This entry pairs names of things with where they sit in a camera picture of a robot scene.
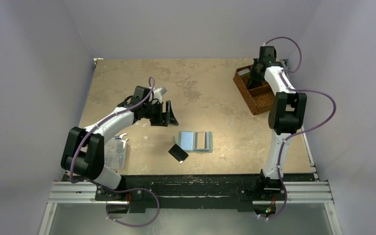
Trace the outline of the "beige credit card grey stripe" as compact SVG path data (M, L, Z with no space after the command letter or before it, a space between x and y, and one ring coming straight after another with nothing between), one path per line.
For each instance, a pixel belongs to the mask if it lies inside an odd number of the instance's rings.
M194 133L194 147L196 151L206 151L209 148L209 137L208 133L205 131Z

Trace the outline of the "brown woven divided basket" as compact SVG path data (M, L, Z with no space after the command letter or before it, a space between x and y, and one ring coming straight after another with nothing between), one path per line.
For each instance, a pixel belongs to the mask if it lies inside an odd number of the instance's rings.
M238 70L242 70L244 68L249 68L251 70L252 65L236 69L233 77L233 81L242 98L253 115L269 112L274 101L274 94L271 87L267 82L263 81L262 85L255 88L249 88L247 83L249 76L239 76L237 74Z

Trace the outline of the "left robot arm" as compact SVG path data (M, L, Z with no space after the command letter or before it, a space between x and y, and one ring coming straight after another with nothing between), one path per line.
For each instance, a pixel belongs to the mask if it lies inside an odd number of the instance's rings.
M171 102L162 101L165 93L164 87L136 86L133 95L125 98L100 121L85 128L70 129L61 168L107 187L108 195L114 200L124 198L126 186L120 183L122 176L105 164L105 144L143 118L152 126L177 126L179 123L172 112Z

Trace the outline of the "green card holder wallet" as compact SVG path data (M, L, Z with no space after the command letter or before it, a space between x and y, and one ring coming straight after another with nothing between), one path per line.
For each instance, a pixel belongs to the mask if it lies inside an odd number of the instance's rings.
M211 131L180 131L174 136L174 142L185 152L212 152Z

